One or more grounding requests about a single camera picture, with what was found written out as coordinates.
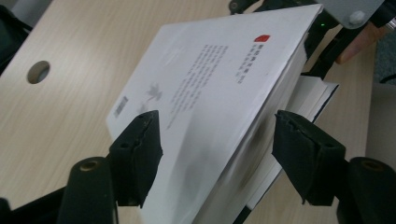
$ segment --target black cable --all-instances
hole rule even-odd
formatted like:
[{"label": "black cable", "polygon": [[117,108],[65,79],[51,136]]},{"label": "black cable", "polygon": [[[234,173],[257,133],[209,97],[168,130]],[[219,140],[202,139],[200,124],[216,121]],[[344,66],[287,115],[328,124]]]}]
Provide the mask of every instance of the black cable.
[{"label": "black cable", "polygon": [[393,75],[391,75],[391,76],[382,78],[382,79],[379,81],[379,83],[387,83],[388,81],[393,80],[393,79],[395,79],[395,78],[396,78],[396,74],[393,74]]}]

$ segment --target open book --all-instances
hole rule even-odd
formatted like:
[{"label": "open book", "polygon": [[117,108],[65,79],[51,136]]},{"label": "open book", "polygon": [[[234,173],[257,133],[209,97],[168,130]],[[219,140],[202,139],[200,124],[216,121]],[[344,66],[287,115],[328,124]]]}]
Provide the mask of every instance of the open book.
[{"label": "open book", "polygon": [[[334,89],[298,82],[304,36],[320,11],[295,7],[160,30],[106,120],[116,139],[137,115],[160,112],[163,158],[142,208],[145,223],[232,223],[256,205],[280,171],[271,155],[276,111],[293,95],[290,108],[314,117]],[[303,91],[292,94],[296,84]]]}]

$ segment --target finger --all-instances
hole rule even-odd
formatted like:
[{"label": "finger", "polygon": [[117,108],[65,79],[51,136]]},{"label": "finger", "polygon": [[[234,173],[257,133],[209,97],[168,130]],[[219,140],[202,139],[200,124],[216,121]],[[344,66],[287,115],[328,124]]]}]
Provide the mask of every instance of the finger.
[{"label": "finger", "polygon": [[338,56],[336,63],[345,63],[363,49],[372,45],[387,33],[383,27],[377,28],[372,23],[368,23],[358,36],[349,44],[348,47]]}]

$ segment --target light wood surface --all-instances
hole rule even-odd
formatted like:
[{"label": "light wood surface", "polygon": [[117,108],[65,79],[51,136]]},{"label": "light wood surface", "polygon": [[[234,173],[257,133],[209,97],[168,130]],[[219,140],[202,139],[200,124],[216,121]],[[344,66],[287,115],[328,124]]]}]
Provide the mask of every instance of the light wood surface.
[{"label": "light wood surface", "polygon": [[[105,156],[105,118],[161,25],[226,16],[229,0],[54,0],[0,77],[0,196],[12,208],[65,185],[78,161]],[[48,76],[27,82],[48,61]],[[318,125],[363,155],[374,49],[332,69],[341,84]],[[136,208],[121,223],[141,223]],[[247,223],[336,223],[334,207],[301,205],[282,174]]]}]

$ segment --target white paper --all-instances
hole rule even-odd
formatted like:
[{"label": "white paper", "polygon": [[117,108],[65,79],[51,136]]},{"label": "white paper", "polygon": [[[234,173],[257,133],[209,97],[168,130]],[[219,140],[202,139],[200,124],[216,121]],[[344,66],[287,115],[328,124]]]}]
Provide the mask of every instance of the white paper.
[{"label": "white paper", "polygon": [[191,223],[320,6],[165,25],[107,117],[113,139],[160,111],[163,158],[146,223]]}]

